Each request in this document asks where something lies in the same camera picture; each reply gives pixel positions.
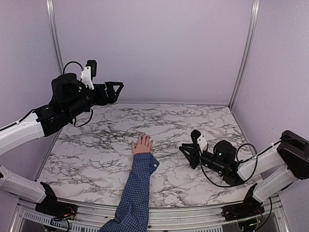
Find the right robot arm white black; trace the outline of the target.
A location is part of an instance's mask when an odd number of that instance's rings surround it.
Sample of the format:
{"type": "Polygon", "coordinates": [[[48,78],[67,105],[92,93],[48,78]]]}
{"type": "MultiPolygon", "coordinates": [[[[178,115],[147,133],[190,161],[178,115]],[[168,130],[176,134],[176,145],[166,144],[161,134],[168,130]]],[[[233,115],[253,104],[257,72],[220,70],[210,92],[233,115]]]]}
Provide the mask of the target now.
{"type": "Polygon", "coordinates": [[[238,187],[276,168],[263,182],[251,186],[241,203],[223,207],[221,215],[227,221],[263,213],[263,202],[273,194],[309,177],[309,142],[290,130],[284,131],[270,147],[246,160],[239,160],[239,149],[226,140],[216,143],[212,152],[208,151],[208,142],[201,132],[193,130],[191,140],[192,143],[179,147],[191,168],[200,166],[216,172],[226,188],[238,187]]]}

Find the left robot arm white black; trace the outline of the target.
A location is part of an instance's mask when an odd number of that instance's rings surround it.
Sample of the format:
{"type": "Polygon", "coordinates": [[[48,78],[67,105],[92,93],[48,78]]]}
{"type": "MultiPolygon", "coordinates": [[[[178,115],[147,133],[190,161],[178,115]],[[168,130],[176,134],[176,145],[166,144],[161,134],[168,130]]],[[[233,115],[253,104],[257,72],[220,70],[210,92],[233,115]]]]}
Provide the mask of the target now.
{"type": "MultiPolygon", "coordinates": [[[[52,99],[44,106],[30,110],[23,118],[1,128],[0,153],[3,155],[29,141],[48,137],[76,117],[91,112],[93,106],[105,106],[118,100],[122,82],[93,84],[90,78],[78,80],[76,74],[65,73],[51,82],[52,99]]],[[[0,167],[0,189],[36,204],[36,211],[57,215],[64,203],[57,200],[52,188],[44,182],[31,181],[0,167]]]]}

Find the blue checked shirt forearm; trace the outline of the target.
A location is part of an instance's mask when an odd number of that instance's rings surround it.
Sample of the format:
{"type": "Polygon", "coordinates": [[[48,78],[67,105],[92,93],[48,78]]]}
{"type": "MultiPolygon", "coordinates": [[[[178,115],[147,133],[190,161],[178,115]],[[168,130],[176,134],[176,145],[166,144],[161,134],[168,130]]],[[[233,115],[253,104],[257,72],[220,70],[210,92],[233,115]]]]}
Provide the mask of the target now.
{"type": "Polygon", "coordinates": [[[159,166],[151,153],[134,155],[132,168],[114,218],[101,232],[145,232],[149,220],[150,177],[159,166]]]}

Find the person's bare hand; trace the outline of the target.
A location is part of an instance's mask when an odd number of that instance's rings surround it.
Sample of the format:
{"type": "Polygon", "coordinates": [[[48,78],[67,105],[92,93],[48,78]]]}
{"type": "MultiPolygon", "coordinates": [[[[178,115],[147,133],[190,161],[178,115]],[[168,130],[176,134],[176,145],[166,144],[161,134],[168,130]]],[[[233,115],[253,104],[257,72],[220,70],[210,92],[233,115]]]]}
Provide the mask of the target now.
{"type": "Polygon", "coordinates": [[[133,156],[140,153],[150,153],[153,140],[150,140],[149,135],[144,134],[143,136],[138,137],[137,142],[132,141],[132,154],[133,156]]]}

